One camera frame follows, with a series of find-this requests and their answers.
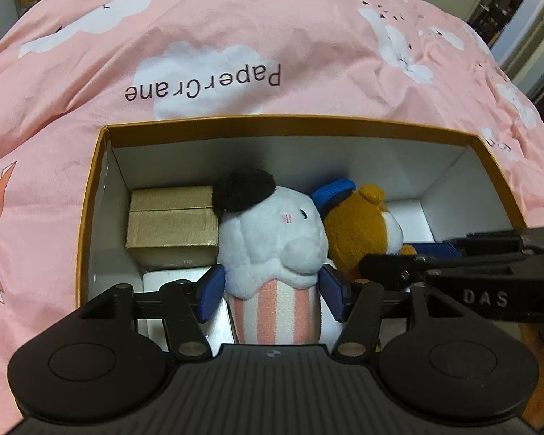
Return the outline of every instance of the metal bolt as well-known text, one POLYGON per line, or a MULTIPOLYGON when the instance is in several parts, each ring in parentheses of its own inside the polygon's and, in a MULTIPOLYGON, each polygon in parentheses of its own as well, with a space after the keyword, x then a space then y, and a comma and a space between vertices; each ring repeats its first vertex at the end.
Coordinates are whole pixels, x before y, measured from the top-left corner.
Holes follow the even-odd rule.
POLYGON ((367 351, 367 349, 365 348, 363 344, 357 343, 355 341, 342 343, 339 345, 337 350, 344 357, 352 357, 352 358, 360 357, 367 351))
POLYGON ((187 341, 179 346, 179 353, 186 357, 200 357, 207 352, 207 347, 199 341, 187 341))

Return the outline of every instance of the small gold box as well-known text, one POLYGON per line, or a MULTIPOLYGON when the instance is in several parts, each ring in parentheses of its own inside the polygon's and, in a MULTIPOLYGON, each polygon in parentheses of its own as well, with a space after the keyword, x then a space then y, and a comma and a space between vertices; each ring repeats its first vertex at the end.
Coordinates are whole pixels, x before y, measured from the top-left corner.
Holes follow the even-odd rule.
POLYGON ((148 272, 215 264, 218 217, 212 187, 134 190, 126 247, 148 272))

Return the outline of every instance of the pink and white stripes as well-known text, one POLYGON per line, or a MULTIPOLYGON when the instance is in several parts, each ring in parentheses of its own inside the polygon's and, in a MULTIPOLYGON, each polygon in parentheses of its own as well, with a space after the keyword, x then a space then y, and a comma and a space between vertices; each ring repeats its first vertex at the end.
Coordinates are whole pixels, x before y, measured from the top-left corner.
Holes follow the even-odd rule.
POLYGON ((294 289, 272 279, 248 300, 229 294, 226 299, 241 344, 318 343, 321 322, 316 286, 294 289))

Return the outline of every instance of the pink comforter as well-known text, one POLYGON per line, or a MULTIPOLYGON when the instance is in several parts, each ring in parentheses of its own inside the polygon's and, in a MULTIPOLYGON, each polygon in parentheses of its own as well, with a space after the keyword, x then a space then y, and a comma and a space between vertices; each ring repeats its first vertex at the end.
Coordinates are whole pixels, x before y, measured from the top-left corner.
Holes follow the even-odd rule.
POLYGON ((544 224, 544 124, 462 21, 418 0, 44 0, 0 42, 0 433, 6 365, 74 306, 101 127, 317 113, 486 139, 544 224))

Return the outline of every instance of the circular pad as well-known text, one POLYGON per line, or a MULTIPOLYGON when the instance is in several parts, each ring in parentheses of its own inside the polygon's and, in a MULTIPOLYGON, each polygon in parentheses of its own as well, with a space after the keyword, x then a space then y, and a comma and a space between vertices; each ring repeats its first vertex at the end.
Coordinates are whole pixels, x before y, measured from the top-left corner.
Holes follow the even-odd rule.
POLYGON ((443 421, 521 415, 538 381, 521 342, 485 321, 430 318, 390 341, 380 379, 403 404, 443 421))
POLYGON ((166 372, 150 339, 112 320, 76 319, 20 347, 8 382, 26 416, 82 424, 128 413, 157 393, 166 372))
POLYGON ((93 381, 113 369, 115 352, 97 343, 73 343, 50 357, 50 370, 67 381, 93 381))
POLYGON ((493 351, 474 341, 447 341, 429 353, 431 365, 446 376, 476 379, 490 374, 498 364, 493 351))

